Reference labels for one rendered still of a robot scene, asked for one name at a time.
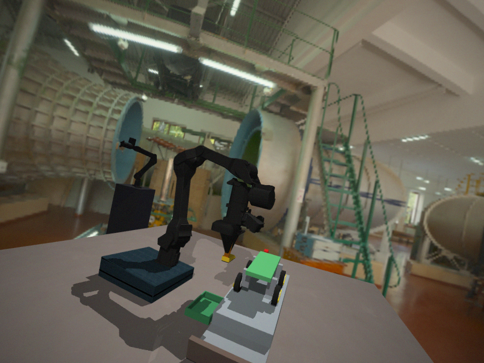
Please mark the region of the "green tray floor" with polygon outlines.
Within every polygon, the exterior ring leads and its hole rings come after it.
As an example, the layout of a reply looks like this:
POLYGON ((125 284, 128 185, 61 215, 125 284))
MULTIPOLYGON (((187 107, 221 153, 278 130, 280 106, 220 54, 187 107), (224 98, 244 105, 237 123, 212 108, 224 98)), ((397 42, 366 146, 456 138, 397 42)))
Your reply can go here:
POLYGON ((210 317, 220 302, 204 297, 191 310, 197 311, 203 315, 210 317))

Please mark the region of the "green wheeled trolley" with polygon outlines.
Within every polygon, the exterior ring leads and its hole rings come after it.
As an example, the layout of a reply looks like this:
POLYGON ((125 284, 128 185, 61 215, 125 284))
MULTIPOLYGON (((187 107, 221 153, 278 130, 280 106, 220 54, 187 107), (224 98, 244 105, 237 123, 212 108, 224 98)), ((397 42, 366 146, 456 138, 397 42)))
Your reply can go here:
POLYGON ((260 279, 268 282, 265 294, 272 297, 271 305, 277 305, 286 278, 280 259, 279 256, 260 251, 257 256, 253 256, 253 260, 248 261, 243 273, 238 273, 233 290, 240 292, 242 286, 249 288, 251 277, 260 279))

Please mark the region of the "yellow wheel chock with orange handle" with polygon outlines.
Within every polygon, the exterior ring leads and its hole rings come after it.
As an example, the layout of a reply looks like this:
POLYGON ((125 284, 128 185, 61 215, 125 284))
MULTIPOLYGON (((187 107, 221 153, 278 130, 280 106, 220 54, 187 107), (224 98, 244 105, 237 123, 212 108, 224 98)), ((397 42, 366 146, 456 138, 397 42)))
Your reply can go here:
MULTIPOLYGON (((231 246, 231 248, 232 248, 232 246, 231 246)), ((222 256, 222 261, 229 263, 230 261, 232 261, 235 258, 235 255, 230 254, 231 248, 230 248, 230 251, 228 253, 224 253, 224 255, 222 256)))

